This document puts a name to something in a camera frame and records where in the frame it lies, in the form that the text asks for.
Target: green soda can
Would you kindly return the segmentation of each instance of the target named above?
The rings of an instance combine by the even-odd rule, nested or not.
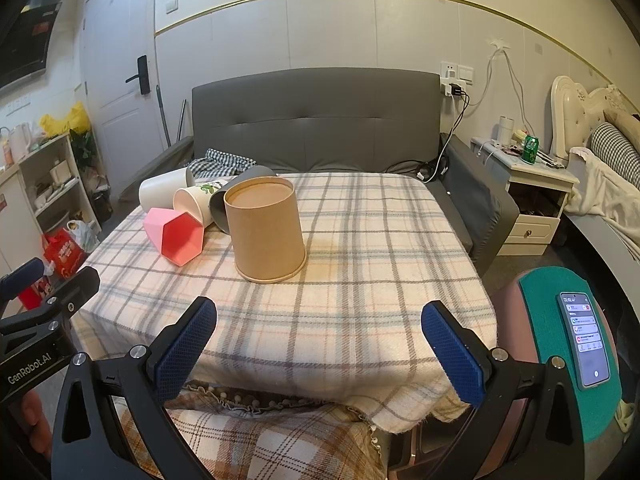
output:
[[[527,133],[523,143],[522,160],[527,164],[535,164],[539,146],[540,142],[538,138]]]

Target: plaid blanket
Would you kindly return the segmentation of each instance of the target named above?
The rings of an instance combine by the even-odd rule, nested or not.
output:
[[[396,174],[290,174],[308,263],[281,283],[242,279],[231,239],[206,231],[202,254],[175,267],[158,254],[137,208],[89,256],[100,292],[73,316],[92,358],[149,344],[196,296],[218,325],[192,378],[352,406],[399,433],[429,414],[460,416],[420,329],[441,300],[492,348],[493,307],[473,264],[424,185]]]
[[[139,466],[162,478],[123,399],[116,410]],[[256,415],[212,396],[183,392],[168,415],[216,480],[383,480],[371,428],[337,404]]]
[[[250,167],[255,166],[255,160],[233,153],[219,152],[209,148],[204,158],[196,158],[189,164],[189,169],[195,180],[203,178],[217,178],[219,176],[239,175]]]

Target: yellow plastic bag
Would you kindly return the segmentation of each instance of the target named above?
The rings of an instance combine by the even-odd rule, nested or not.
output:
[[[91,129],[89,116],[84,111],[84,105],[78,101],[71,107],[71,111],[64,119],[54,119],[49,114],[44,114],[40,118],[40,127],[45,131],[47,137],[53,137],[73,130],[78,134],[84,134]]]

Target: green cushion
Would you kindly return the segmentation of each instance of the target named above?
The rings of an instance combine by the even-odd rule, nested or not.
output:
[[[558,305],[558,294],[561,292],[584,292],[591,304],[595,300],[589,285],[574,272],[563,267],[541,267],[532,270],[520,278],[520,288],[529,311],[529,319],[533,337],[541,363],[549,357],[559,355],[569,364],[569,374],[574,383],[575,397],[578,401],[582,437],[585,442],[598,438],[611,422],[620,397],[620,376],[609,345],[609,338],[604,330],[604,320],[600,314],[596,316],[603,335],[607,357],[609,359],[610,378],[604,384],[581,390],[577,387],[574,355],[569,346],[569,339],[564,327],[564,319]]]

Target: tufted headboard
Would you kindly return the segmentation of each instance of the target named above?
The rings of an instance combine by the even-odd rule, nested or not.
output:
[[[441,101],[437,74],[409,70],[299,68],[215,81],[193,89],[194,153],[215,148],[283,172],[383,172],[437,156]]]
[[[580,83],[561,75],[551,87],[551,117],[554,137],[551,155],[569,160],[569,150],[583,146],[587,138],[605,121],[605,108],[625,110],[622,95],[614,85],[587,93]]]

